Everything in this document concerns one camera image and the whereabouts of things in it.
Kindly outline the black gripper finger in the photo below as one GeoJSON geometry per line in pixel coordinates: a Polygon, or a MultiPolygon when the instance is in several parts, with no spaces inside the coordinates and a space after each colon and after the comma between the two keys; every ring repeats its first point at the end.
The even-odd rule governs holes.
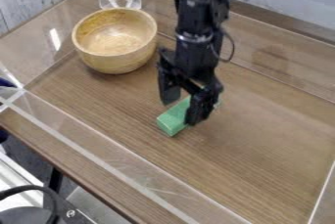
{"type": "Polygon", "coordinates": [[[221,92],[221,87],[204,87],[192,95],[185,118],[188,125],[194,126],[209,118],[214,106],[218,103],[221,92]]]}
{"type": "Polygon", "coordinates": [[[177,78],[170,68],[159,63],[157,70],[159,99],[163,105],[169,105],[181,98],[181,87],[177,83],[177,78]]]}

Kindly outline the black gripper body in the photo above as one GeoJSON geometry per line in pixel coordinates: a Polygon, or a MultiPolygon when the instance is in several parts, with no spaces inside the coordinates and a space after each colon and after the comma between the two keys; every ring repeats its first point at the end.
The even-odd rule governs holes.
{"type": "Polygon", "coordinates": [[[222,87],[214,70],[218,65],[224,33],[175,32],[175,50],[161,48],[159,61],[175,75],[181,90],[193,95],[204,87],[222,87]]]}

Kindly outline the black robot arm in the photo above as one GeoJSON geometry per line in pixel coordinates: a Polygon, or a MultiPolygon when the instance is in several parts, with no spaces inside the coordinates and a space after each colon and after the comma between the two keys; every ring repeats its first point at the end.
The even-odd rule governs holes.
{"type": "Polygon", "coordinates": [[[175,49],[159,50],[158,89],[161,102],[171,104],[181,93],[192,96],[185,123],[196,125],[209,118],[224,85],[216,68],[222,42],[232,38],[222,27],[229,19],[229,0],[174,0],[178,21],[175,49]]]}

